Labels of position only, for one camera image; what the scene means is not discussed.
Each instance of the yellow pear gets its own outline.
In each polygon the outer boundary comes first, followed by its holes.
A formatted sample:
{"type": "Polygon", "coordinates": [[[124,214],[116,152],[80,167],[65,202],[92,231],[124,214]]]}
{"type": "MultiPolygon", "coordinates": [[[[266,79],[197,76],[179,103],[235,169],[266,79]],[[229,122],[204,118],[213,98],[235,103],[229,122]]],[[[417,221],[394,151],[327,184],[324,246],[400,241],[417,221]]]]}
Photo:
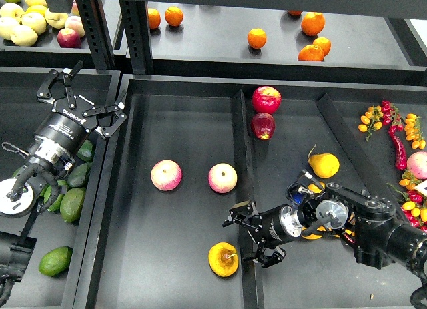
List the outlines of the yellow pear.
{"type": "Polygon", "coordinates": [[[311,156],[310,150],[308,154],[308,163],[312,167],[314,173],[320,178],[330,178],[340,169],[340,161],[332,153],[314,154],[311,156]]]}

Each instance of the robotic arm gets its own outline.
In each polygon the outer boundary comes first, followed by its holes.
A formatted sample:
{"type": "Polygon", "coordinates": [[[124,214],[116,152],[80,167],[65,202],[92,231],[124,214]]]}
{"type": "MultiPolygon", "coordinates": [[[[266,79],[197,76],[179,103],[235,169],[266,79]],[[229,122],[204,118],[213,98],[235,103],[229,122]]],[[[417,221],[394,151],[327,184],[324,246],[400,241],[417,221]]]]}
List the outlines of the robotic arm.
{"type": "Polygon", "coordinates": [[[423,287],[411,296],[416,308],[427,308],[427,234],[396,217],[390,201],[358,194],[339,184],[325,188],[306,170],[288,188],[289,204],[259,213],[253,201],[235,204],[223,227],[237,223],[248,229],[257,249],[243,261],[259,262],[263,268],[281,262],[286,252],[280,245],[309,236],[320,226],[344,239],[357,263],[381,269],[393,262],[405,266],[421,279],[423,287]],[[315,194],[298,180],[306,176],[322,191],[315,194]],[[273,249],[266,256],[266,249],[273,249]]]}
{"type": "Polygon", "coordinates": [[[20,282],[25,273],[36,243],[36,239],[28,235],[37,216],[47,210],[59,194],[64,194],[57,180],[71,171],[75,155],[91,132],[108,139],[126,120],[124,93],[108,107],[96,106],[82,95],[74,94],[71,81],[82,67],[83,62],[79,61],[72,70],[48,73],[37,92],[37,100],[51,105],[51,113],[35,131],[29,149],[17,149],[25,157],[25,164],[17,175],[0,182],[0,216],[17,218],[30,213],[19,236],[0,232],[0,306],[6,303],[13,284],[20,282]],[[51,94],[56,83],[64,87],[63,97],[59,99],[53,99],[51,94]],[[111,115],[117,118],[113,125],[101,127],[99,119],[111,115]],[[46,184],[50,184],[52,190],[44,204],[40,193],[46,184]]]}

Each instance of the produce bin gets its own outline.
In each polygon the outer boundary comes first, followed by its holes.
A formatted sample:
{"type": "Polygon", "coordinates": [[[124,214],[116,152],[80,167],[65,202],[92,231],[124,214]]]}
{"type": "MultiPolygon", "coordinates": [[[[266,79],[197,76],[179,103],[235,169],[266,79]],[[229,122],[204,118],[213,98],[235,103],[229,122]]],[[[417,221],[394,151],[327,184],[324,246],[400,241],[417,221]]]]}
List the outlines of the produce bin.
{"type": "Polygon", "coordinates": [[[357,131],[359,117],[389,99],[402,113],[413,110],[424,118],[427,89],[131,75],[123,76],[121,88],[127,91],[127,125],[107,149],[74,308],[410,305],[411,293],[420,287],[417,277],[398,264],[383,270],[356,264],[351,249],[337,238],[285,244],[288,255],[281,264],[255,271],[240,264],[227,279],[210,270],[207,253],[220,241],[238,248],[250,244],[237,225],[222,227],[228,209],[251,194],[260,211],[285,203],[286,188],[302,168],[311,171],[307,154],[314,144],[315,153],[331,152],[340,161],[339,172],[327,182],[396,202],[386,185],[397,184],[400,176],[391,141],[382,130],[366,143],[357,131]],[[283,97],[269,141],[244,131],[254,114],[249,97],[260,85],[276,87],[283,97]],[[325,95],[339,109],[336,119],[345,121],[342,131],[352,136],[351,143],[332,132],[320,100],[325,95]],[[348,146],[368,159],[358,161],[348,146]],[[171,192],[159,191],[150,179],[152,167],[163,159],[175,160],[183,170],[182,182],[171,192]],[[236,188],[224,195],[207,182],[209,169],[220,162],[238,171],[236,188]],[[374,183],[361,172],[372,167],[381,174],[374,183]]]}
{"type": "MultiPolygon", "coordinates": [[[[7,141],[24,150],[33,143],[33,132],[51,111],[50,105],[39,103],[36,99],[37,90],[48,72],[49,69],[0,68],[0,142],[7,141]]],[[[97,73],[81,70],[72,86],[75,94],[81,94],[97,105],[111,105],[118,83],[118,71],[97,73]]],[[[62,97],[63,92],[63,86],[56,83],[52,89],[53,97],[62,97]]],[[[100,123],[104,125],[109,122],[105,118],[100,123]]],[[[5,308],[71,308],[73,305],[107,145],[95,134],[91,134],[89,139],[95,144],[96,151],[81,219],[78,224],[65,223],[61,215],[55,212],[45,212],[37,217],[29,235],[37,239],[33,255],[22,282],[14,285],[5,308]],[[40,274],[38,265],[42,256],[60,246],[73,248],[68,272],[54,278],[40,274]]],[[[11,178],[12,173],[23,164],[23,158],[16,153],[1,150],[0,180],[11,178]]],[[[0,231],[19,235],[27,218],[1,217],[0,231]]]]}

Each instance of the red apple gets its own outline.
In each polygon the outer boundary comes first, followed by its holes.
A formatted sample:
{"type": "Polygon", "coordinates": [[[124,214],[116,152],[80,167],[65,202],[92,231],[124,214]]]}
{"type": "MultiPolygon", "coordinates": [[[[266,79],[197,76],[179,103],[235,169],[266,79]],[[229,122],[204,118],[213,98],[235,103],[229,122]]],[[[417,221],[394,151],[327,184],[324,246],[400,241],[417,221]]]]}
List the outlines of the red apple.
{"type": "Polygon", "coordinates": [[[211,168],[207,179],[213,191],[224,194],[236,186],[238,175],[231,165],[222,163],[211,168]]]}
{"type": "Polygon", "coordinates": [[[72,29],[62,29],[58,33],[57,40],[60,47],[81,47],[80,36],[72,29]]]}
{"type": "Polygon", "coordinates": [[[161,160],[157,162],[151,170],[151,180],[159,190],[173,190],[178,187],[181,179],[181,168],[173,160],[161,160]]]}
{"type": "Polygon", "coordinates": [[[273,87],[259,87],[252,95],[252,105],[257,113],[273,114],[282,102],[279,91],[273,87]]]}
{"type": "Polygon", "coordinates": [[[269,140],[276,129],[276,123],[271,114],[257,113],[251,120],[251,129],[260,140],[269,140]]]}

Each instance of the orange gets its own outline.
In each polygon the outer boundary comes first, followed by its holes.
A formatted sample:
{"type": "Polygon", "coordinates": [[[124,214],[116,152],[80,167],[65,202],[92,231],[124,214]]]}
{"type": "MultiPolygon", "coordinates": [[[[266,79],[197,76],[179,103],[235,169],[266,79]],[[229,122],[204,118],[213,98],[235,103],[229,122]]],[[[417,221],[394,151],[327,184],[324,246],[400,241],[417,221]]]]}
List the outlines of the orange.
{"type": "Polygon", "coordinates": [[[301,15],[302,11],[289,11],[288,10],[288,13],[290,15],[293,15],[294,17],[299,17],[301,15]]]}
{"type": "Polygon", "coordinates": [[[182,23],[184,14],[179,7],[169,7],[165,12],[166,22],[169,23],[171,27],[177,27],[182,23]]]}
{"type": "Polygon", "coordinates": [[[323,61],[324,54],[320,46],[309,44],[302,48],[298,54],[298,61],[323,61]]]}
{"type": "Polygon", "coordinates": [[[252,29],[248,33],[248,43],[254,49],[261,49],[267,42],[266,32],[262,29],[252,29]]]}
{"type": "Polygon", "coordinates": [[[325,27],[325,17],[323,13],[308,12],[301,21],[301,30],[312,37],[317,35],[325,27]]]}
{"type": "Polygon", "coordinates": [[[318,37],[313,41],[313,44],[319,45],[322,48],[324,56],[327,56],[331,50],[331,41],[326,37],[318,37]]]}
{"type": "Polygon", "coordinates": [[[160,13],[156,9],[148,9],[148,22],[151,30],[157,29],[161,22],[160,13]]]}

